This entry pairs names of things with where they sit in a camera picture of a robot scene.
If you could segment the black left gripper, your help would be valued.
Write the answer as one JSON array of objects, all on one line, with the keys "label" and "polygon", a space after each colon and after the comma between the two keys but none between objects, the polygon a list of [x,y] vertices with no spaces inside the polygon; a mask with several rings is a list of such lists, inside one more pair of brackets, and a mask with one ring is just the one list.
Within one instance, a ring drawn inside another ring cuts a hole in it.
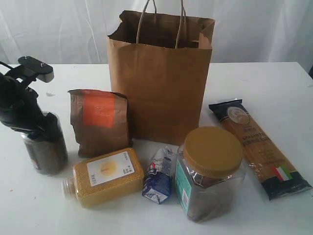
[{"label": "black left gripper", "polygon": [[45,74],[14,71],[0,75],[0,122],[30,139],[45,137],[45,117],[37,103],[38,94],[29,84]]}]

